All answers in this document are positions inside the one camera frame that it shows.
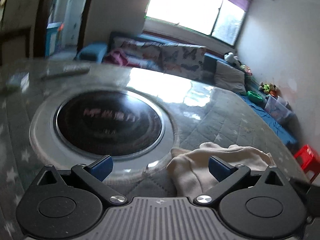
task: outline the triangular cutout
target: triangular cutout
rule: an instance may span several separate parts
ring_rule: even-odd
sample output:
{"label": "triangular cutout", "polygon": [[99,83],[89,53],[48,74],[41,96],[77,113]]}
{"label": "triangular cutout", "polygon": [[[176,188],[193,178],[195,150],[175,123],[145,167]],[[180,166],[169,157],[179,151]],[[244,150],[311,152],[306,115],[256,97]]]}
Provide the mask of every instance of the triangular cutout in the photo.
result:
{"label": "triangular cutout", "polygon": [[281,179],[278,177],[278,175],[274,171],[271,171],[269,173],[265,183],[270,185],[283,186]]}
{"label": "triangular cutout", "polygon": [[57,183],[56,178],[54,177],[52,171],[46,171],[42,178],[39,180],[38,185],[48,185]]}

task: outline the window sill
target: window sill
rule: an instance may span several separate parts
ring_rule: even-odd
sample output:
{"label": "window sill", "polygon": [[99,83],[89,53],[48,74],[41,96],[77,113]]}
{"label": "window sill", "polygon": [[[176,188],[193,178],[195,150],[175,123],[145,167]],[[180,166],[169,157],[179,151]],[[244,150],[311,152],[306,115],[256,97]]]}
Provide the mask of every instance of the window sill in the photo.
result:
{"label": "window sill", "polygon": [[143,30],[147,32],[162,34],[192,44],[206,46],[210,50],[213,50],[222,55],[229,51],[234,53],[236,52],[234,47],[214,37],[207,36],[188,28],[171,23],[166,23],[164,21],[159,21],[156,19],[146,18]]}

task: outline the blue sheet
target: blue sheet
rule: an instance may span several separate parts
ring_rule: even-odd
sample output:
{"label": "blue sheet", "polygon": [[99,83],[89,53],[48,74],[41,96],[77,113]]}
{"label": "blue sheet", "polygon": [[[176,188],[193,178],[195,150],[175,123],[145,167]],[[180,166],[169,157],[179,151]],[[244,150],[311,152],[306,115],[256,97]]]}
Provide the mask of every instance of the blue sheet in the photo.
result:
{"label": "blue sheet", "polygon": [[248,97],[241,96],[237,93],[252,109],[259,115],[263,121],[275,132],[275,134],[280,138],[284,145],[291,151],[293,151],[296,147],[298,147],[298,141],[289,133],[287,132],[276,120],[268,114],[264,109],[256,104],[252,103]]}

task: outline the red plastic stool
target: red plastic stool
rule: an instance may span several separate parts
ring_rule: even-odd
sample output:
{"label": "red plastic stool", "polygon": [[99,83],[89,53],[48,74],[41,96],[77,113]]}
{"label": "red plastic stool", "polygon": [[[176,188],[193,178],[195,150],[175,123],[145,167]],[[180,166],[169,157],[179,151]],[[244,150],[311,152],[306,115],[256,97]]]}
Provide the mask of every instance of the red plastic stool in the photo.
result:
{"label": "red plastic stool", "polygon": [[294,158],[300,164],[310,182],[313,182],[320,173],[320,157],[318,153],[306,144],[294,155]]}

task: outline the gray quilted tablecloth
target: gray quilted tablecloth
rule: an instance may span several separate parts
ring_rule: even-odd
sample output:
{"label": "gray quilted tablecloth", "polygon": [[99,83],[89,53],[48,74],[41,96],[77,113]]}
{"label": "gray quilted tablecloth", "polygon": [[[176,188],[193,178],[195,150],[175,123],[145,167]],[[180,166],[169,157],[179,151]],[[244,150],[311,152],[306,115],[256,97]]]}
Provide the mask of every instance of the gray quilted tablecloth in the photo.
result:
{"label": "gray quilted tablecloth", "polygon": [[[30,73],[27,90],[0,95],[0,238],[21,239],[15,208],[43,163],[29,143],[28,129],[41,103],[54,91],[89,82],[131,87],[145,93],[173,116],[180,147],[193,150],[212,141],[222,147],[231,144],[252,146],[271,153],[286,176],[307,180],[304,173],[274,132],[236,94],[183,78],[141,69],[112,65],[91,65],[87,75],[42,82],[39,74],[48,67],[75,62],[19,61],[3,67],[1,82],[13,73]],[[133,196],[175,196],[175,187],[166,170],[145,172],[141,179],[113,187],[129,199]]]}

